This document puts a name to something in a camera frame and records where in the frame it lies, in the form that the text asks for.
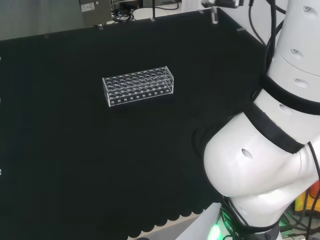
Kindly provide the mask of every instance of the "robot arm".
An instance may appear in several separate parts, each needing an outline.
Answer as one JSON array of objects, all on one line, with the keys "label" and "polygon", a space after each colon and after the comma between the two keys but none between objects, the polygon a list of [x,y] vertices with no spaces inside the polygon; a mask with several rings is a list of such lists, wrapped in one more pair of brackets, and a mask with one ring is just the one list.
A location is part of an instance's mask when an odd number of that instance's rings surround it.
[{"label": "robot arm", "polygon": [[[240,0],[202,3],[205,7],[243,5]],[[319,43],[320,1],[289,0],[265,77],[274,90],[266,84],[252,103],[254,114],[234,117],[205,148],[208,179],[230,197],[236,215],[250,227],[276,226],[289,204],[318,180],[307,143],[312,142],[320,159]],[[260,117],[266,124],[257,120]],[[291,145],[285,144],[288,139]],[[293,145],[301,146],[300,150],[294,151]],[[223,236],[230,234],[225,219],[220,217],[218,226]],[[270,240],[281,239],[279,228],[267,232]]]}]

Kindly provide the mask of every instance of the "cable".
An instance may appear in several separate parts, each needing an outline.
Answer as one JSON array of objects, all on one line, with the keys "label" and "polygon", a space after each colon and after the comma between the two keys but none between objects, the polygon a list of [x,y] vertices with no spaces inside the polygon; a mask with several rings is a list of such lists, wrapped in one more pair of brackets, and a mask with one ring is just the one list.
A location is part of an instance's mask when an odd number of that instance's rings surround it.
[{"label": "cable", "polygon": [[233,210],[236,212],[236,214],[238,214],[238,216],[241,218],[241,220],[244,222],[245,225],[249,226],[249,224],[247,223],[247,221],[244,219],[244,217],[240,214],[240,212],[236,209],[234,203],[231,201],[230,198],[228,198],[228,201],[230,202],[230,205],[232,206]]},{"label": "cable", "polygon": [[[319,163],[318,163],[318,159],[317,159],[317,156],[316,156],[316,153],[315,153],[315,149],[314,147],[312,146],[311,142],[308,142],[308,146],[310,148],[310,151],[312,153],[312,157],[313,157],[313,160],[314,160],[314,164],[315,164],[315,167],[316,167],[316,171],[318,173],[318,178],[320,180],[320,167],[319,167]],[[315,207],[316,207],[316,204],[317,204],[317,201],[318,201],[318,198],[320,196],[320,190],[318,191],[316,197],[314,198],[314,201],[313,201],[313,204],[312,204],[312,208],[311,208],[311,212],[310,212],[310,216],[309,216],[309,223],[308,223],[308,227],[306,229],[306,235],[305,235],[305,239],[308,240],[309,236],[310,236],[310,230],[311,230],[311,223],[312,223],[312,216],[314,214],[314,211],[315,211]]]},{"label": "cable", "polygon": [[305,197],[304,197],[304,204],[303,204],[303,209],[302,209],[302,213],[299,217],[299,220],[295,219],[295,224],[287,224],[286,226],[281,226],[280,227],[280,232],[286,232],[286,231],[289,231],[289,230],[292,230],[292,229],[297,229],[297,230],[300,230],[300,231],[306,231],[306,227],[305,228],[302,228],[302,227],[298,227],[299,225],[301,225],[301,222],[302,220],[304,219],[304,216],[305,216],[305,213],[306,213],[306,210],[307,210],[307,202],[308,202],[308,197],[309,197],[309,193],[310,193],[310,189],[308,188],[308,190],[306,191],[305,193]]},{"label": "cable", "polygon": [[163,8],[163,7],[159,7],[159,6],[156,6],[155,8],[156,9],[162,9],[162,10],[177,10],[179,9],[179,3],[178,3],[178,0],[175,0],[175,3],[177,4],[177,7],[176,8]]},{"label": "cable", "polygon": [[222,238],[222,240],[225,240],[226,238],[229,238],[229,237],[231,237],[231,238],[232,238],[232,236],[231,236],[231,235],[227,235],[227,236],[224,236],[224,237]]},{"label": "cable", "polygon": [[263,41],[263,39],[262,39],[262,38],[260,37],[260,35],[257,33],[257,31],[256,31],[256,29],[255,29],[255,27],[254,27],[254,24],[253,24],[253,22],[252,22],[251,9],[252,9],[253,5],[254,5],[254,0],[250,0],[250,2],[249,2],[249,22],[250,22],[250,26],[251,26],[254,34],[256,35],[256,37],[257,37],[257,38],[260,40],[260,42],[265,46],[266,43]]},{"label": "cable", "polygon": [[276,35],[277,35],[277,10],[276,10],[276,0],[270,0],[270,10],[271,10],[271,41],[270,49],[268,50],[268,62],[270,66],[272,57],[275,53],[276,48]]},{"label": "cable", "polygon": [[276,10],[278,11],[278,12],[280,12],[280,13],[282,13],[282,14],[286,14],[287,12],[285,11],[285,10],[283,10],[281,7],[279,7],[279,6],[275,6],[275,8],[276,8]]}]

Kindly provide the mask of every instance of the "black band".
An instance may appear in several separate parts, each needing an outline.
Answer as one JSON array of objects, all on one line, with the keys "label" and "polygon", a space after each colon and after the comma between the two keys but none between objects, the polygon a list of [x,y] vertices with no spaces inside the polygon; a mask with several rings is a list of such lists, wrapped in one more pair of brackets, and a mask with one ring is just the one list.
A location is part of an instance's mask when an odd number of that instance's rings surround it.
[{"label": "black band", "polygon": [[286,134],[253,102],[247,104],[244,114],[259,133],[282,150],[295,154],[305,146]]},{"label": "black band", "polygon": [[288,92],[268,75],[260,75],[260,84],[268,94],[287,107],[305,114],[320,115],[320,102],[310,101]]},{"label": "black band", "polygon": [[278,220],[271,226],[258,227],[258,226],[242,225],[234,221],[232,215],[226,209],[222,208],[220,211],[221,211],[221,218],[225,228],[227,229],[230,235],[233,235],[234,233],[235,239],[242,239],[242,235],[251,235],[251,234],[270,231],[273,228],[279,226],[280,220]]}]

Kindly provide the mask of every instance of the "black cable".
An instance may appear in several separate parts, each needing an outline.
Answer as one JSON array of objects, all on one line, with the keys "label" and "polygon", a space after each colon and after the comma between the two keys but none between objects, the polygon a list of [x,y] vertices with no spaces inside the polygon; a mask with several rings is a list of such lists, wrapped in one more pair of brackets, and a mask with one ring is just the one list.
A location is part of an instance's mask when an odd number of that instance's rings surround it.
[{"label": "black cable", "polygon": [[301,216],[299,217],[299,220],[294,225],[292,225],[293,228],[299,226],[300,223],[302,222],[302,220],[304,219],[304,215],[305,215],[306,210],[307,210],[307,203],[308,203],[309,193],[310,193],[310,188],[308,188],[308,190],[305,192],[302,213],[301,213]]},{"label": "black cable", "polygon": [[263,41],[263,39],[262,39],[262,38],[260,37],[260,35],[257,33],[257,31],[256,31],[256,29],[255,29],[255,26],[254,26],[254,24],[253,24],[253,22],[252,22],[251,9],[252,9],[253,5],[254,5],[254,0],[250,0],[250,2],[249,2],[249,22],[250,22],[250,26],[251,26],[254,34],[256,35],[256,37],[257,37],[257,38],[260,40],[260,42],[265,46],[266,43]]},{"label": "black cable", "polygon": [[281,7],[279,7],[279,6],[275,6],[275,9],[278,11],[278,12],[280,12],[280,13],[282,13],[282,14],[286,14],[287,12],[285,11],[285,10],[283,10]]},{"label": "black cable", "polygon": [[236,214],[238,214],[238,216],[241,218],[241,220],[244,222],[245,225],[249,226],[249,224],[247,223],[247,221],[244,219],[244,217],[240,214],[240,212],[236,209],[234,203],[231,201],[230,198],[228,198],[228,201],[230,203],[230,205],[232,206],[233,210],[236,212]]},{"label": "black cable", "polygon": [[296,223],[299,223],[299,225],[301,225],[302,227],[304,227],[304,230],[303,231],[306,231],[307,230],[307,225],[303,224],[302,222],[299,222],[298,219],[296,219],[294,216],[292,216],[289,212],[286,212],[286,214],[288,214],[290,216],[290,218],[292,220],[294,220]]},{"label": "black cable", "polygon": [[268,50],[268,62],[270,66],[272,57],[275,53],[276,48],[276,35],[277,35],[277,10],[276,10],[276,0],[270,0],[270,10],[271,10],[271,41],[270,49]]},{"label": "black cable", "polygon": [[287,224],[286,226],[281,226],[280,227],[280,232],[286,232],[292,229],[297,229],[300,231],[306,231],[307,228],[302,228],[302,227],[298,227],[299,225],[301,225],[302,220],[304,219],[306,210],[307,210],[307,203],[308,203],[308,197],[309,197],[309,193],[310,193],[310,189],[308,188],[306,193],[305,193],[305,197],[304,197],[304,203],[303,203],[303,209],[301,212],[301,215],[299,217],[299,220],[296,219],[295,224]]},{"label": "black cable", "polygon": [[177,9],[179,9],[178,0],[176,0],[175,3],[177,4],[177,7],[176,7],[176,8],[163,8],[163,7],[159,7],[159,6],[156,6],[155,8],[156,8],[156,9],[162,9],[162,10],[177,10]]},{"label": "black cable", "polygon": [[[316,168],[316,171],[317,171],[317,173],[318,173],[318,178],[319,178],[319,180],[320,180],[320,167],[319,167],[318,159],[317,159],[317,156],[316,156],[316,153],[315,153],[315,149],[314,149],[314,147],[312,146],[311,142],[308,142],[308,146],[309,146],[310,151],[311,151],[311,153],[312,153],[312,157],[313,157],[313,160],[314,160],[315,168]],[[308,227],[307,227],[307,229],[306,229],[306,235],[305,235],[305,239],[306,239],[306,240],[308,240],[308,238],[309,238],[309,236],[310,236],[312,216],[313,216],[313,214],[314,214],[315,207],[316,207],[316,204],[317,204],[317,201],[318,201],[319,196],[320,196],[320,191],[318,191],[316,197],[314,198],[313,204],[312,204],[312,208],[311,208],[311,212],[310,212],[310,216],[309,216]]]},{"label": "black cable", "polygon": [[227,236],[224,236],[224,237],[222,238],[222,240],[225,240],[226,238],[229,238],[229,237],[231,237],[231,238],[232,238],[232,236],[231,236],[231,235],[227,235]]},{"label": "black cable", "polygon": [[[276,34],[276,35],[280,32],[283,24],[284,24],[284,21],[282,21],[282,22],[276,27],[276,29],[275,29],[275,34]],[[264,63],[263,63],[263,67],[264,67],[264,72],[265,72],[265,73],[268,72],[269,67],[270,67],[270,63],[271,63],[271,60],[272,60],[272,57],[271,57],[271,59],[269,59],[269,57],[270,57],[270,45],[271,45],[271,37],[269,38],[269,41],[268,41],[268,43],[267,43],[267,45],[266,45],[266,51],[265,51],[265,53],[264,53]]]}]

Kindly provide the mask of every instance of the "black fabric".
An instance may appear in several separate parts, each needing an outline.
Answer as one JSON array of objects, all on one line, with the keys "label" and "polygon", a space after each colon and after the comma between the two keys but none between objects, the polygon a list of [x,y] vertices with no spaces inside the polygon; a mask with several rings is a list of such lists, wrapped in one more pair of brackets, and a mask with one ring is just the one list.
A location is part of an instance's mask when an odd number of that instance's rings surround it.
[{"label": "black fabric", "polygon": [[266,74],[260,75],[260,83],[268,94],[287,107],[305,114],[320,115],[320,102],[310,101],[288,92]]},{"label": "black fabric", "polygon": [[[239,112],[263,47],[219,10],[0,42],[0,239],[124,240],[219,197],[192,132]],[[174,94],[108,107],[102,77]]]},{"label": "black fabric", "polygon": [[245,107],[244,114],[259,133],[282,150],[295,154],[304,147],[302,143],[297,142],[278,127],[277,124],[252,101]]}]

